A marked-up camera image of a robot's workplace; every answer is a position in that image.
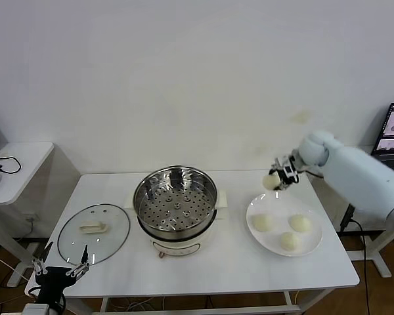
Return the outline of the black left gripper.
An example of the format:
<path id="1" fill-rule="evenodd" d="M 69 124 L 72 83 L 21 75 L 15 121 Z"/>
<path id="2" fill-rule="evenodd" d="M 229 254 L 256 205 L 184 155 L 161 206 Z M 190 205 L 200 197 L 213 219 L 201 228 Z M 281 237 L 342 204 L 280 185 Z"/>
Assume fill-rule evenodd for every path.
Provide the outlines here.
<path id="1" fill-rule="evenodd" d="M 88 245 L 85 245 L 80 263 L 72 269 L 67 267 L 46 267 L 45 261 L 53 246 L 51 241 L 40 254 L 39 258 L 34 258 L 33 269 L 35 271 L 35 281 L 40 287 L 37 302 L 40 304 L 59 303 L 63 292 L 67 287 L 76 283 L 76 279 L 82 278 L 89 270 Z"/>

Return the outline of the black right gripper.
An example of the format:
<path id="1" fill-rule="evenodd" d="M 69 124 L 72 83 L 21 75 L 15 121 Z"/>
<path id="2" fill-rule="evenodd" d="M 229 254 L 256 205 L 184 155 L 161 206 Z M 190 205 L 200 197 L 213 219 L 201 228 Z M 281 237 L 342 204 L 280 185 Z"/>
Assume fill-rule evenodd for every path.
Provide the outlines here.
<path id="1" fill-rule="evenodd" d="M 281 174 L 281 179 L 275 178 L 273 180 L 273 190 L 286 190 L 293 184 L 299 184 L 299 174 L 303 172 L 304 166 L 305 164 L 299 156 L 287 155 L 275 158 L 269 174 Z"/>

